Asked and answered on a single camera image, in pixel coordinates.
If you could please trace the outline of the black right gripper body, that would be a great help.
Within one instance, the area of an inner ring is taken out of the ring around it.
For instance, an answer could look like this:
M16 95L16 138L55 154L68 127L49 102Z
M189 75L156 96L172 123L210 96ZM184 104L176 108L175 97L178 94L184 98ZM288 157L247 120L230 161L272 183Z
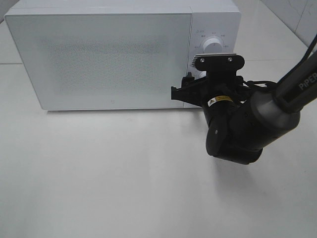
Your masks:
M210 107L212 98L226 96L233 110L238 109L244 101L243 77L236 71L208 70L206 76L194 79L187 74L182 79L180 88L171 87L171 99L198 107Z

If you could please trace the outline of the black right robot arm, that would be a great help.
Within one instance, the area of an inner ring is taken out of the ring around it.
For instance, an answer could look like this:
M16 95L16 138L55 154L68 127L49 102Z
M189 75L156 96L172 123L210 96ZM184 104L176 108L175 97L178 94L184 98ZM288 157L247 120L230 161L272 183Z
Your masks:
M264 147L295 129L301 109L317 97L317 53L313 40L303 58L278 82L245 81L238 54L198 54L192 66L206 75L182 78L171 98L203 109L210 156L247 165Z

